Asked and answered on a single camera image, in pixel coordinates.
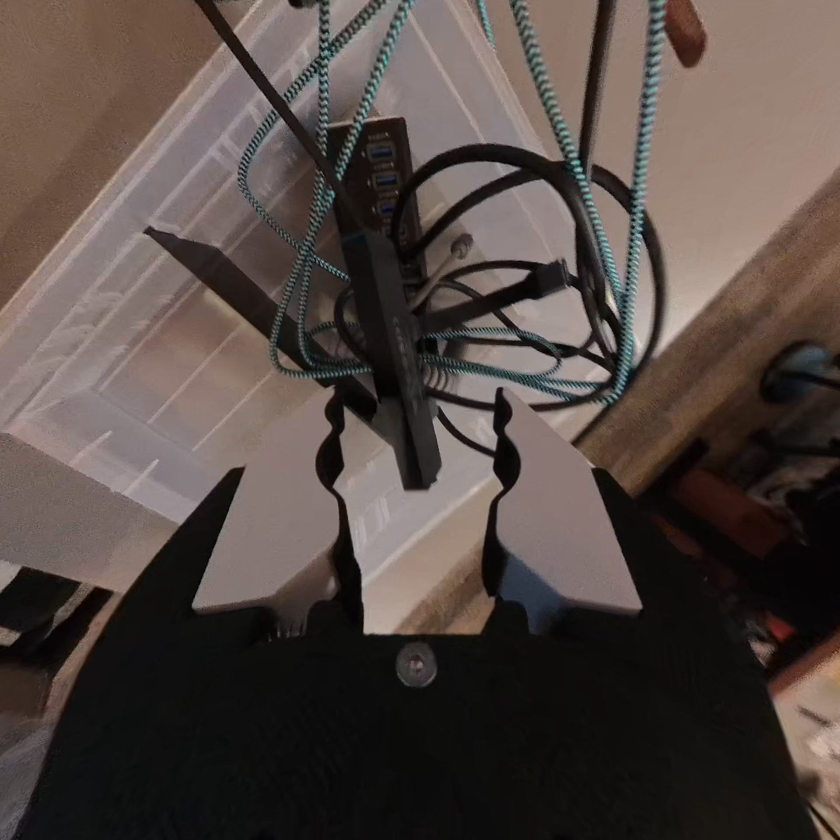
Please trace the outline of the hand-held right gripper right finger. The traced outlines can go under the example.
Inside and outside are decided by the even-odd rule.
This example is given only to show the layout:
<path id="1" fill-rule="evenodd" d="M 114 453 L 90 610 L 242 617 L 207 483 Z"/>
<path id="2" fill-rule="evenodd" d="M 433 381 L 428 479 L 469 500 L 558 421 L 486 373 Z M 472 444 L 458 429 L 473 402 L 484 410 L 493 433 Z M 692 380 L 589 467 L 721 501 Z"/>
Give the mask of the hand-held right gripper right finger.
<path id="1" fill-rule="evenodd" d="M 499 388 L 482 551 L 488 595 L 520 608 L 531 634 L 573 609 L 636 617 L 642 602 L 592 464 L 520 397 Z"/>

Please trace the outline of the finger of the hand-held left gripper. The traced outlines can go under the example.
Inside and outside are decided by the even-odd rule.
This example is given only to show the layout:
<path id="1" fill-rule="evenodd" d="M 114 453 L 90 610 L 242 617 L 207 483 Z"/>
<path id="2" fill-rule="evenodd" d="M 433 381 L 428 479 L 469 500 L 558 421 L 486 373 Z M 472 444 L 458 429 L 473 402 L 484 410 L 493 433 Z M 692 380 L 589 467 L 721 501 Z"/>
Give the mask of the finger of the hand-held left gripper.
<path id="1" fill-rule="evenodd" d="M 28 568 L 126 592 L 176 529 L 138 502 L 1 435 L 3 578 Z"/>

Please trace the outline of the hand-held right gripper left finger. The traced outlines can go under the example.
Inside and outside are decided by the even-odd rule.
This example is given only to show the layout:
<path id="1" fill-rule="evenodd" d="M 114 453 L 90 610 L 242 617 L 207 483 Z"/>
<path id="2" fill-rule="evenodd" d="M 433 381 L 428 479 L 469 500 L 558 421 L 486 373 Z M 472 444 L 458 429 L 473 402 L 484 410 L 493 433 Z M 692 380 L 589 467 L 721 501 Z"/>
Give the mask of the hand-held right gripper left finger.
<path id="1" fill-rule="evenodd" d="M 343 430 L 343 401 L 329 388 L 264 431 L 197 587 L 196 613 L 260 607 L 291 630 L 316 603 L 335 601 L 363 629 L 361 569 L 335 487 Z"/>

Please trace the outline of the clear plastic bin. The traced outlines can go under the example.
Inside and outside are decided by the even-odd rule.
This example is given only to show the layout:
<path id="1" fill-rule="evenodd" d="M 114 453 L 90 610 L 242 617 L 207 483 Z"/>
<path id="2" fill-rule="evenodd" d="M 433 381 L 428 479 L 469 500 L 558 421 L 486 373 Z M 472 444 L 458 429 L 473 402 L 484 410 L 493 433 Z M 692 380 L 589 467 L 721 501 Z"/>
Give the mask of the clear plastic bin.
<path id="1" fill-rule="evenodd" d="M 554 157 L 471 5 L 416 2 L 374 113 L 404 117 L 416 165 L 481 142 Z M 265 428 L 321 390 L 277 373 L 266 340 L 144 235 L 149 225 L 215 246 L 280 298 L 295 256 L 236 183 L 269 108 L 220 49 L 3 315 L 2 434 L 176 524 Z M 474 237 L 472 259 L 565 258 L 571 268 L 572 224 L 549 187 L 530 184 L 454 228 Z M 489 459 L 439 432 L 437 483 L 408 493 L 391 448 L 348 412 L 339 491 L 366 630 L 396 629 L 484 530 Z"/>

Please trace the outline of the black usb hub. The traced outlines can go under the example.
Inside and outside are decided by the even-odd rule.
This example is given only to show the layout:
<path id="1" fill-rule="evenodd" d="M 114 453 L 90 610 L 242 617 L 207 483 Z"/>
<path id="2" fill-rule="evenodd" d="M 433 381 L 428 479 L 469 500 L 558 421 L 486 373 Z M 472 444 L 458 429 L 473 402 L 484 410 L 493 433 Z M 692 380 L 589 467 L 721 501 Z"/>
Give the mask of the black usb hub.
<path id="1" fill-rule="evenodd" d="M 328 160 L 338 169 L 343 142 L 350 133 L 351 121 L 331 122 L 328 126 Z M 407 124 L 404 117 L 373 117 L 367 119 L 353 148 L 350 162 L 343 175 L 346 190 L 355 199 L 368 228 L 391 238 L 396 231 L 398 244 L 406 248 L 422 234 L 417 199 L 407 201 L 401 221 L 394 223 L 396 201 L 402 187 L 413 175 L 413 157 Z M 338 199 L 333 213 L 340 235 L 360 229 Z M 425 256 L 403 260 L 403 283 L 415 291 L 427 278 Z"/>
<path id="2" fill-rule="evenodd" d="M 377 399 L 374 423 L 392 447 L 403 488 L 428 490 L 442 459 L 399 258 L 388 238 L 369 229 L 342 233 L 340 242 Z"/>

